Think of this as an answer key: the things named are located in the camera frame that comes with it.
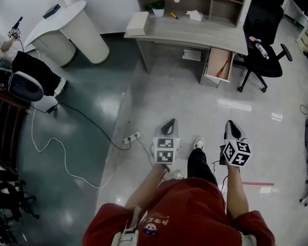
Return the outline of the person's left forearm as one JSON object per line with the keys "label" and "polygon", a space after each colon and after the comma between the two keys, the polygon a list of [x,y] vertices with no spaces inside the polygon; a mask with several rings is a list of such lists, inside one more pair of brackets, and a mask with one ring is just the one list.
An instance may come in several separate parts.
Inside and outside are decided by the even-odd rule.
{"label": "person's left forearm", "polygon": [[163,179],[165,171],[166,166],[156,163],[139,187],[131,194],[124,207],[128,210],[134,210],[136,206],[139,206],[142,210],[147,208]]}

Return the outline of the white office desk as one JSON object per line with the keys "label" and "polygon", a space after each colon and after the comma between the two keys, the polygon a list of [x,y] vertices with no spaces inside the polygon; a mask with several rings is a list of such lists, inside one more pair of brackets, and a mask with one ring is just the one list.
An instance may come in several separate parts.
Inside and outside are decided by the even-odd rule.
{"label": "white office desk", "polygon": [[297,21],[300,19],[305,20],[303,29],[301,30],[300,34],[295,39],[296,43],[299,43],[301,38],[305,35],[306,31],[308,31],[308,16],[305,14],[304,11],[300,9],[300,7],[294,2],[294,0],[287,0],[285,4],[284,12],[286,13],[289,8],[294,9],[296,12],[295,18],[294,18],[294,24],[296,24]]}

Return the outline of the clear plastic bottle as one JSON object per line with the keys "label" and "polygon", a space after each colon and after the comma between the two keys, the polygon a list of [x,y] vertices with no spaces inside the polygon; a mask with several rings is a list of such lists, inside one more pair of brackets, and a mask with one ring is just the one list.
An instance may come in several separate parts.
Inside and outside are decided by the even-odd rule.
{"label": "clear plastic bottle", "polygon": [[265,59],[269,59],[267,51],[264,49],[264,47],[260,43],[256,43],[256,48],[260,51],[261,55]]}

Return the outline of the white flat box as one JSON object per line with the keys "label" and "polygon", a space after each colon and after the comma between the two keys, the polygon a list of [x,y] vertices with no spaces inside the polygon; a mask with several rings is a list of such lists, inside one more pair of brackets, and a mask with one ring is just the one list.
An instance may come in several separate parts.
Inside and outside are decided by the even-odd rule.
{"label": "white flat box", "polygon": [[126,34],[128,36],[145,35],[148,18],[149,12],[147,11],[135,12],[127,25]]}

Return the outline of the black chair base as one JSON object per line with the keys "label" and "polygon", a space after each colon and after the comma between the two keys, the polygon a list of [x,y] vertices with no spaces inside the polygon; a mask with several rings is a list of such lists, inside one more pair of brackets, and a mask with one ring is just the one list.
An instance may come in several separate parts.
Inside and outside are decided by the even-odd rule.
{"label": "black chair base", "polygon": [[24,214],[40,218],[30,205],[30,201],[36,201],[36,196],[27,196],[25,185],[21,179],[16,182],[0,180],[0,246],[19,246],[12,223],[19,222]]}

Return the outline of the red handled screwdriver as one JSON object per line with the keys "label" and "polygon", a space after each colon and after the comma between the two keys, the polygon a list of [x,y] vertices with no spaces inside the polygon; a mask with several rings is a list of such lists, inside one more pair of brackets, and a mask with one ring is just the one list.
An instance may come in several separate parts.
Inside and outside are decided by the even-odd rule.
{"label": "red handled screwdriver", "polygon": [[223,73],[223,71],[224,71],[224,68],[225,68],[227,62],[228,62],[228,61],[226,61],[225,64],[224,64],[224,66],[218,71],[216,77],[218,77],[218,78],[221,77],[221,75],[222,75],[222,73]]}

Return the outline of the person's white right shoe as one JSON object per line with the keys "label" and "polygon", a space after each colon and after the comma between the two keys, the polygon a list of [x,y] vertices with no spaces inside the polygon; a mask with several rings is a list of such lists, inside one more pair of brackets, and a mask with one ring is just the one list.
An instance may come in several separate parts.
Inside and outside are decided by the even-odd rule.
{"label": "person's white right shoe", "polygon": [[205,140],[202,137],[198,137],[194,142],[194,149],[205,149]]}

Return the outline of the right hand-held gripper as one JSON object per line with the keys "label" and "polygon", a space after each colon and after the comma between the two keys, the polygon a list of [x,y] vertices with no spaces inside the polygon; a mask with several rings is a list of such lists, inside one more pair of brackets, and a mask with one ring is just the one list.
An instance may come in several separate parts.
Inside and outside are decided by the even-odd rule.
{"label": "right hand-held gripper", "polygon": [[251,158],[251,146],[245,132],[232,120],[225,124],[224,145],[220,147],[220,165],[244,167]]}

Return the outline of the small black box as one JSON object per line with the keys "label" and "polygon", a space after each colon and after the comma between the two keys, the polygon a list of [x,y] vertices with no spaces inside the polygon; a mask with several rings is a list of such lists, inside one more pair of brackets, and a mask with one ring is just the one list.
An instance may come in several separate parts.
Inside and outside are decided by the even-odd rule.
{"label": "small black box", "polygon": [[43,19],[47,19],[50,16],[54,15],[59,9],[60,9],[60,5],[56,4],[55,6],[51,7],[50,9],[48,9],[44,15],[43,15]]}

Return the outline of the person's black trouser leg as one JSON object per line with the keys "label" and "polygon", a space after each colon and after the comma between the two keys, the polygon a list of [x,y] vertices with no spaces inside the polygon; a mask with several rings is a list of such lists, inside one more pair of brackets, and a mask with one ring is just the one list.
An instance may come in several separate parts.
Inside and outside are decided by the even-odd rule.
{"label": "person's black trouser leg", "polygon": [[206,155],[200,148],[193,149],[188,157],[187,177],[204,179],[215,184],[216,186],[218,185],[215,176],[207,164]]}

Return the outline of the black office chair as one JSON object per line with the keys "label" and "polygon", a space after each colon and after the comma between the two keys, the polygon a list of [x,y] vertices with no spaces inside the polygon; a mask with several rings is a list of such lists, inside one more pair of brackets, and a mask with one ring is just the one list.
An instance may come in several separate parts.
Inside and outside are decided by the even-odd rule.
{"label": "black office chair", "polygon": [[[248,55],[241,55],[242,61],[234,60],[233,64],[243,66],[247,73],[238,91],[242,92],[251,73],[254,73],[263,84],[261,91],[267,90],[264,77],[277,78],[282,76],[282,68],[279,60],[286,57],[289,61],[293,58],[286,47],[281,44],[282,51],[276,54],[272,45],[275,41],[278,26],[284,16],[281,7],[283,0],[252,0],[244,22],[244,35],[246,38]],[[253,36],[262,42],[252,42],[249,37]],[[256,48],[256,43],[260,43],[267,51],[269,59],[265,59]]]}

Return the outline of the person's right forearm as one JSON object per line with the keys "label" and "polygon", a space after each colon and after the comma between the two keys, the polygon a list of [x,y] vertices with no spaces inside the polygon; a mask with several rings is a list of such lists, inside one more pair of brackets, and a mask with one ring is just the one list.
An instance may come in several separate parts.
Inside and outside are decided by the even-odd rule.
{"label": "person's right forearm", "polygon": [[227,165],[227,211],[232,219],[249,212],[239,168]]}

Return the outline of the black jacket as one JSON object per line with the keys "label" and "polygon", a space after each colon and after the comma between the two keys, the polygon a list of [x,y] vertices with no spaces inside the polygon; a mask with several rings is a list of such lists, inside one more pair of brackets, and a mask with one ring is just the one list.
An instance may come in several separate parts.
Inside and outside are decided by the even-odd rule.
{"label": "black jacket", "polygon": [[36,79],[46,96],[58,96],[66,82],[53,73],[43,61],[22,51],[18,51],[12,61],[12,72],[18,71]]}

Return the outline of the wooden desk drawer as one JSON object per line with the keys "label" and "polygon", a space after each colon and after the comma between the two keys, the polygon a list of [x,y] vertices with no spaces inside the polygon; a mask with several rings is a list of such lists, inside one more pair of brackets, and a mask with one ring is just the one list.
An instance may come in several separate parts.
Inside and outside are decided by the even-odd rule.
{"label": "wooden desk drawer", "polygon": [[[218,48],[211,47],[207,64],[205,66],[202,78],[207,83],[213,85],[219,85],[220,82],[230,82],[230,74],[232,70],[232,64],[235,57],[235,52],[226,51]],[[216,77],[218,71],[227,62],[224,71],[220,78]]]}

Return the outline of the person's red shirt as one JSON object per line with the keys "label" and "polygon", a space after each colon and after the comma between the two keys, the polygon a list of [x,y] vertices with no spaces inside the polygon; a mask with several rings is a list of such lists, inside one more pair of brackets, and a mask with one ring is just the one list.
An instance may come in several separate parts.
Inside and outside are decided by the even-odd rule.
{"label": "person's red shirt", "polygon": [[138,226],[138,246],[274,246],[260,212],[232,220],[216,185],[199,178],[162,183]]}

